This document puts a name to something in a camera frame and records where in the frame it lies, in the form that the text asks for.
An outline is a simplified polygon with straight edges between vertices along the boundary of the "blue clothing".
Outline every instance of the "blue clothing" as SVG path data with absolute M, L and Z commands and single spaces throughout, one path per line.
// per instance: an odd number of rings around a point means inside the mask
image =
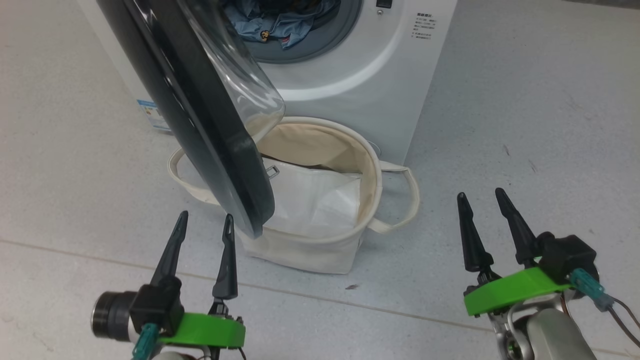
M 266 42 L 280 39 L 282 49 L 303 40 L 314 19 L 328 13 L 340 0 L 226 0 L 222 1 L 229 21 L 241 38 Z

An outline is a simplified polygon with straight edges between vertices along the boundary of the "white bag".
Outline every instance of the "white bag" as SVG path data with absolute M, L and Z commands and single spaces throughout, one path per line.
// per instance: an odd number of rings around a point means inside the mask
M 262 161 L 265 168 L 278 169 L 270 179 L 275 210 L 264 226 L 316 239 L 356 227 L 360 174 L 316 170 L 269 158 Z
M 265 225 L 262 236 L 253 240 L 236 229 L 249 256 L 311 272 L 347 274 L 362 244 L 362 233 L 366 227 L 386 234 L 407 224 L 418 213 L 420 193 L 412 171 L 380 161 L 369 142 L 348 127 L 323 119 L 285 117 L 257 142 L 257 147 L 260 153 L 287 163 L 322 166 L 343 174 L 361 174 L 360 206 L 358 221 L 352 230 L 326 238 L 276 231 Z M 178 149 L 169 159 L 171 177 L 196 199 L 219 205 L 209 189 L 193 186 L 180 178 L 177 164 L 183 155 L 184 151 Z M 395 225 L 373 217 L 382 194 L 382 171 L 403 173 L 411 191 L 409 210 Z

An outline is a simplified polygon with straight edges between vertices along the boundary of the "door glass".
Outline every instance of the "door glass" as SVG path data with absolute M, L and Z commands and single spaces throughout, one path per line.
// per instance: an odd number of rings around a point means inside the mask
M 178 4 L 254 142 L 282 120 L 284 101 L 249 53 L 215 0 L 178 0 Z

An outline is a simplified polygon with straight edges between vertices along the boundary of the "basket handle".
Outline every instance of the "basket handle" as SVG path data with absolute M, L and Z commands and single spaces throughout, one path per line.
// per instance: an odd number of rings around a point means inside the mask
M 378 220 L 377 218 L 373 218 L 369 222 L 369 225 L 367 225 L 369 229 L 375 231 L 376 233 L 386 234 L 391 230 L 406 225 L 409 221 L 413 220 L 416 215 L 418 215 L 418 209 L 420 208 L 420 188 L 418 187 L 418 182 L 413 176 L 413 172 L 408 167 L 387 163 L 386 161 L 380 161 L 380 169 L 386 172 L 403 173 L 407 183 L 409 183 L 409 189 L 411 191 L 411 205 L 409 206 L 409 210 L 407 210 L 406 215 L 404 216 L 404 219 L 402 219 L 402 221 L 397 224 L 391 225 L 382 220 Z
M 187 183 L 185 180 L 182 180 L 180 175 L 178 175 L 178 162 L 184 156 L 184 149 L 182 147 L 178 148 L 173 152 L 169 161 L 166 164 L 167 170 L 169 171 L 169 175 L 173 180 L 182 185 L 191 196 L 194 198 L 206 202 L 208 204 L 220 205 L 216 197 L 213 195 L 210 189 L 199 188 L 195 185 Z M 402 172 L 407 182 L 409 183 L 409 188 L 411 191 L 412 201 L 409 210 L 406 212 L 404 219 L 395 225 L 388 224 L 382 220 L 378 220 L 377 218 L 371 219 L 367 227 L 377 233 L 386 234 L 391 230 L 397 229 L 398 227 L 402 227 L 406 225 L 409 221 L 413 220 L 415 216 L 418 214 L 418 209 L 420 208 L 420 189 L 418 188 L 418 182 L 413 176 L 413 172 L 410 168 L 404 167 L 401 165 L 396 165 L 392 163 L 387 163 L 386 161 L 380 161 L 380 168 L 382 171 L 386 172 Z
M 176 151 L 173 152 L 169 161 L 167 161 L 166 169 L 169 170 L 169 175 L 176 183 L 182 185 L 194 198 L 206 202 L 208 204 L 214 204 L 220 206 L 220 203 L 213 196 L 213 193 L 209 189 L 199 188 L 195 185 L 187 183 L 185 180 L 182 180 L 180 175 L 178 175 L 178 161 L 184 156 L 184 149 L 179 147 Z

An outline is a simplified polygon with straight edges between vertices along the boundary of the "floor tile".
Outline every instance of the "floor tile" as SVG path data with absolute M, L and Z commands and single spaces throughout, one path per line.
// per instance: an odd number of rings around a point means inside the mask
M 105 290 L 135 290 L 152 271 L 0 243 L 7 359 L 128 359 L 131 344 L 97 339 L 89 319 Z M 207 311 L 212 281 L 182 277 L 187 311 Z M 248 328 L 249 359 L 466 359 L 494 356 L 488 332 L 240 286 L 228 302 Z M 239 359 L 224 352 L 223 359 Z
M 633 355 L 613 355 L 613 354 L 603 354 L 603 353 L 596 353 L 596 357 L 598 358 L 598 360 L 632 360 L 632 359 L 638 359 L 638 357 L 634 357 Z

